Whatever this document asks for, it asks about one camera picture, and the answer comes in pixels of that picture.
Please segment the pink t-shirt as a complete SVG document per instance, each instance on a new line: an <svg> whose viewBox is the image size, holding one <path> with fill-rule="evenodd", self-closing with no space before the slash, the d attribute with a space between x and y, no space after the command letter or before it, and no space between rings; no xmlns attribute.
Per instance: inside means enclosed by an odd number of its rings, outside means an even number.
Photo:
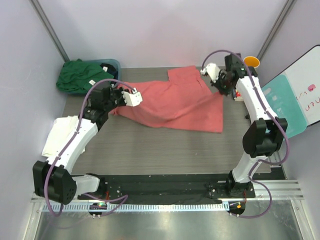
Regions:
<svg viewBox="0 0 320 240"><path fill-rule="evenodd" d="M131 83L142 96L138 106L120 106L111 115L151 128L222 133L223 96L211 92L194 65L169 69L167 81Z"/></svg>

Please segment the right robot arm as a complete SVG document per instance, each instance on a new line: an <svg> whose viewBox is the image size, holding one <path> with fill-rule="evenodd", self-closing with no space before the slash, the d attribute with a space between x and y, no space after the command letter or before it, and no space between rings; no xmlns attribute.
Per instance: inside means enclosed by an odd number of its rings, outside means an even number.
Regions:
<svg viewBox="0 0 320 240"><path fill-rule="evenodd" d="M280 149L288 123L268 104L253 66L244 63L239 54L229 54L224 61L224 69L209 63L201 73L209 75L210 84L223 95L234 90L240 92L251 125L242 138L244 153L239 163L230 171L225 184L215 189L225 197L242 198L245 192L252 190L252 176L260 164Z"/></svg>

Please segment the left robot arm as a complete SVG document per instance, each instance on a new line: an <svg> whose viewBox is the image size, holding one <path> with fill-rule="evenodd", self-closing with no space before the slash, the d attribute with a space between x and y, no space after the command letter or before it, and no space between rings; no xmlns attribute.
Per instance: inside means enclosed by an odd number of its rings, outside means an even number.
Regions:
<svg viewBox="0 0 320 240"><path fill-rule="evenodd" d="M37 161L32 167L34 192L61 205L69 204L73 198L90 194L100 200L107 192L105 178L94 173L72 176L72 170L79 156L90 140L97 135L117 107L126 106L129 89L111 87L108 82L96 84L85 96L75 126L54 155L46 161Z"/></svg>

